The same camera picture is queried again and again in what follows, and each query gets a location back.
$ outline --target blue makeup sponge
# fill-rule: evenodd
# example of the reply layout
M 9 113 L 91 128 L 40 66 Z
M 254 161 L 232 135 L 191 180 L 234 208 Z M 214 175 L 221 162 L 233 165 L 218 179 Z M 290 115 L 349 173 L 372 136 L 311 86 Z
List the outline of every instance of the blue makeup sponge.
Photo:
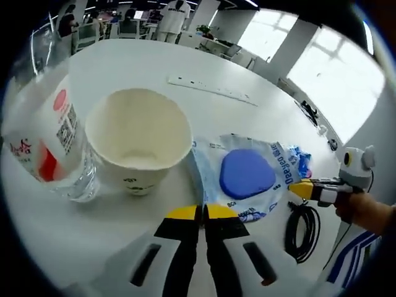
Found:
M 223 159 L 220 187 L 231 198 L 243 200 L 263 193 L 275 180 L 275 171 L 255 150 L 232 150 Z

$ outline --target white table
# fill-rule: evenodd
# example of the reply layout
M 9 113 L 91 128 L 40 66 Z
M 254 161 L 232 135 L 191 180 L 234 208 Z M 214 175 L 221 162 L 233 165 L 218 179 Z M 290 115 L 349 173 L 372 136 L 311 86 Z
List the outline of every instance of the white table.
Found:
M 259 107 L 169 85 L 168 75 L 205 79 L 219 87 L 239 90 L 249 94 Z M 116 90 L 150 88 L 178 103 L 195 136 L 235 132 L 284 145 L 296 144 L 312 153 L 314 176 L 335 176 L 338 172 L 337 159 L 327 147 L 326 138 L 317 135 L 291 97 L 251 71 L 212 54 L 156 41 L 103 40 L 71 57 L 70 80 L 75 108 L 83 120 L 100 98 Z M 60 287 L 91 279 L 107 257 L 153 230 L 167 212 L 196 203 L 182 165 L 147 197 L 128 197 L 102 186 L 96 201 L 80 205 L 48 192 L 8 150 L 2 152 L 4 190 L 16 227 L 34 260 Z M 246 225 L 251 233 L 272 238 L 280 248 L 290 214 L 286 202 L 291 194 L 286 196 L 264 219 Z M 302 273 L 313 280 L 331 252 L 340 223 L 333 207 L 318 211 L 321 236 L 311 258 L 300 265 Z M 200 243 L 191 296 L 214 296 L 213 286 L 205 284 L 210 275 L 202 264 L 204 259 L 205 247 Z

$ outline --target window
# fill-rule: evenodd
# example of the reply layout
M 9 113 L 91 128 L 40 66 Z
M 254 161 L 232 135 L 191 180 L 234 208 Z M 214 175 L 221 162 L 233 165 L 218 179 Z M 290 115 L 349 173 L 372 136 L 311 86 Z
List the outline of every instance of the window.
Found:
M 325 27 L 317 31 L 288 78 L 307 93 L 342 144 L 367 120 L 385 84 L 382 70 L 367 53 Z
M 238 45 L 270 62 L 296 20 L 296 15 L 261 9 L 254 15 Z

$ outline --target wire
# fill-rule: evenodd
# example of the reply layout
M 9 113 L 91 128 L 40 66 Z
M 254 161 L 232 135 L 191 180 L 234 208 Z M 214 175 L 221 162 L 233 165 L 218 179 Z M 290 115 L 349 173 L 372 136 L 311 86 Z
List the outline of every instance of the wire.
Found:
M 370 183 L 369 189 L 367 190 L 367 193 L 370 193 L 373 182 L 374 182 L 374 172 L 373 172 L 373 170 L 371 170 L 371 183 Z
M 298 264 L 307 261 L 316 248 L 317 240 L 321 232 L 321 219 L 316 209 L 307 206 L 307 201 L 296 205 L 289 201 L 288 206 L 292 213 L 286 224 L 285 251 L 294 257 Z M 299 219 L 305 222 L 303 242 L 297 246 L 297 227 Z
M 369 188 L 368 188 L 368 190 L 367 190 L 367 193 L 370 193 L 370 190 L 371 190 L 371 187 L 372 187 L 373 182 L 374 182 L 374 172 L 373 172 L 373 170 L 371 170 L 371 182 L 370 182 L 370 186 L 369 186 Z M 330 260 L 332 259 L 332 257 L 333 257 L 333 255 L 334 255 L 335 251 L 337 250 L 337 248 L 338 248 L 338 246 L 340 245 L 341 241 L 344 239 L 345 235 L 347 235 L 347 233 L 348 233 L 349 229 L 351 228 L 351 226 L 352 226 L 352 223 L 349 224 L 349 226 L 348 226 L 348 228 L 345 230 L 344 234 L 342 234 L 340 240 L 338 240 L 337 244 L 336 244 L 335 247 L 333 248 L 333 251 L 332 251 L 332 253 L 331 253 L 329 259 L 327 260 L 326 264 L 323 266 L 323 270 L 326 268 L 327 264 L 328 264 L 328 263 L 330 262 Z
M 335 251 L 337 250 L 338 246 L 340 245 L 341 241 L 344 239 L 345 235 L 347 235 L 349 229 L 351 228 L 352 223 L 349 224 L 348 228 L 345 230 L 344 234 L 342 234 L 341 239 L 338 240 L 337 244 L 335 245 L 335 247 L 333 248 L 333 251 L 329 257 L 329 259 L 327 260 L 326 264 L 323 266 L 323 270 L 326 268 L 327 264 L 330 263 L 330 260 L 333 258 L 333 255 L 335 253 Z

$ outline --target paper cup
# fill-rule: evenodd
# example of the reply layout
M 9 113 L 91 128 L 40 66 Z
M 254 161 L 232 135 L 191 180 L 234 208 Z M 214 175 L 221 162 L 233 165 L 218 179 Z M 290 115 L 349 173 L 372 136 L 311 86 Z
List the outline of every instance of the paper cup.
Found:
M 106 181 L 146 195 L 190 151 L 191 128 L 177 104 L 151 90 L 120 90 L 88 114 L 87 139 Z

